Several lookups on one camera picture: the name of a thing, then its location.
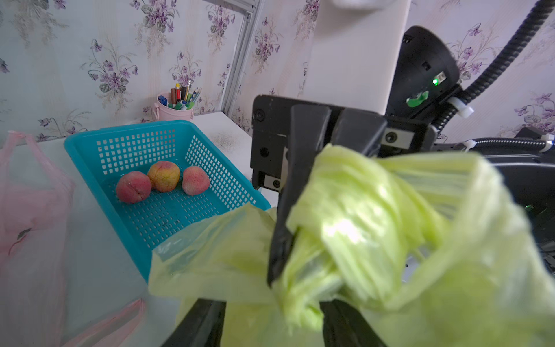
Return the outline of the red peach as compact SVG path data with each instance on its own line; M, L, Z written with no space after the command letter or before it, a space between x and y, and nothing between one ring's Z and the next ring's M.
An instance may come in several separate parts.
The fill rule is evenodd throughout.
M139 171L132 171L121 177L115 192L118 199L127 204L135 204L149 198L152 184L149 177Z

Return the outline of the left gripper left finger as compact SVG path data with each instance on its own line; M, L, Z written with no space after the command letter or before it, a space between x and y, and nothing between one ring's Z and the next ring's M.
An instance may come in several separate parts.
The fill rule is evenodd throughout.
M226 303L197 299L162 347L221 345Z

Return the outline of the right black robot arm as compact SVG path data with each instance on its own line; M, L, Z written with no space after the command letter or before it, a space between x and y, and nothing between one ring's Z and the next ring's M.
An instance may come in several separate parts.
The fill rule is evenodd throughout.
M308 1L312 53L299 98L252 106L252 183L297 201L332 140L380 157L469 150L554 234L553 1Z

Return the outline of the yellow-green plastic bag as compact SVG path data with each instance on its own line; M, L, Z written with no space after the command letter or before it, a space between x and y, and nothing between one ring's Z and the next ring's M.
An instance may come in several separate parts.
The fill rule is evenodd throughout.
M244 205L153 251L152 295L227 303L224 346L322 346L320 303L344 299L388 346L553 346L554 277L501 173L470 153L369 159L328 145L286 220Z

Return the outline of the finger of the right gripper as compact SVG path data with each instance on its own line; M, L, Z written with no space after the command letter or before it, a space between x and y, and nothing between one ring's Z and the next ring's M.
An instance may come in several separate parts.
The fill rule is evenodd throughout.
M361 153L366 157L376 156L387 120L370 111L345 108L334 126L331 143Z
M326 106L299 104L291 108L288 137L288 176L277 207L277 220L270 247L267 284L283 272L293 246L286 221L308 182L317 153L322 150L331 110Z

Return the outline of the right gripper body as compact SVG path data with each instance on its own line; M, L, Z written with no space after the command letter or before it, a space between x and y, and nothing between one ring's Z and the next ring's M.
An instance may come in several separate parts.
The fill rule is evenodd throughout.
M311 166L328 143L386 158L429 152L437 136L425 121L276 95L254 99L252 131L252 185L275 192L285 186L290 166Z

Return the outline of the pink plastic bag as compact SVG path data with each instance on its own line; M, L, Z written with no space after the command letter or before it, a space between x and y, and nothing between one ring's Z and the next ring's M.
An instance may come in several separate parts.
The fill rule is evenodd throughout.
M20 140L51 184L33 189L10 181L10 159ZM10 132L1 149L1 345L120 346L143 318L138 299L63 342L64 251L75 183L33 137Z

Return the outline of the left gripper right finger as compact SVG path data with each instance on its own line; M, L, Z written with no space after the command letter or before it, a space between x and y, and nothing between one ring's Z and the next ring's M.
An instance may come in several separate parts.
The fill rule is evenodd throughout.
M362 314L340 300L321 302L326 347L383 347L385 344Z

